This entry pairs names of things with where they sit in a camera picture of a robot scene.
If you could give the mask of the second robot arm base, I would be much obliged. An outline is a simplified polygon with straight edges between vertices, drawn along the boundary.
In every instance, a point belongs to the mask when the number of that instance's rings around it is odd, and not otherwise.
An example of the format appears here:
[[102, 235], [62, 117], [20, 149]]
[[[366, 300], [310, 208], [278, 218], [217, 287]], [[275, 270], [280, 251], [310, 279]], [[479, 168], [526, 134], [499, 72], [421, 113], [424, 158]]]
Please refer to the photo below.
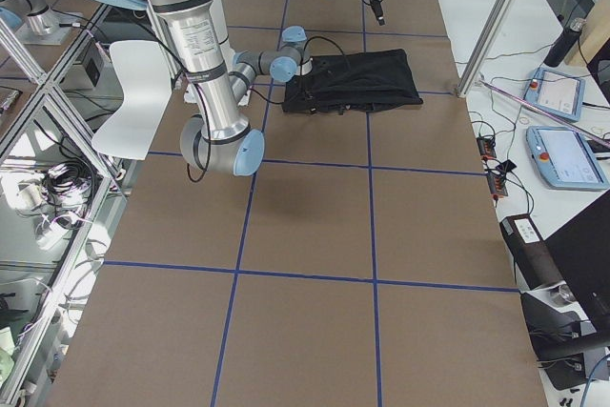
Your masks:
[[27, 24], [38, 36], [59, 29], [57, 15], [46, 0], [1, 0], [1, 19], [14, 31]]

